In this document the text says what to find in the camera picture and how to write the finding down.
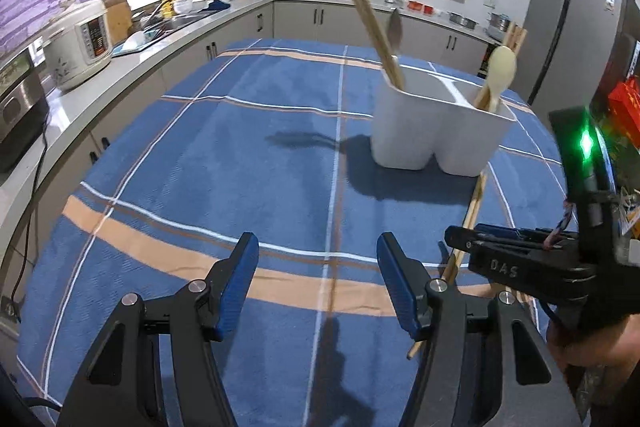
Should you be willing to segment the person's right hand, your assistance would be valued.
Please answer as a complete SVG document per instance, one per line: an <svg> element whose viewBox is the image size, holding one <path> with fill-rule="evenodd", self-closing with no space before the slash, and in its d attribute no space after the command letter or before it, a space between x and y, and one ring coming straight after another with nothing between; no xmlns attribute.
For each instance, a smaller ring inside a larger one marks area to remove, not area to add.
<svg viewBox="0 0 640 427"><path fill-rule="evenodd" d="M629 315L620 323L606 326L574 343L563 340L558 329L550 323L547 346L562 372L569 365L634 369L639 361L639 315Z"/></svg>

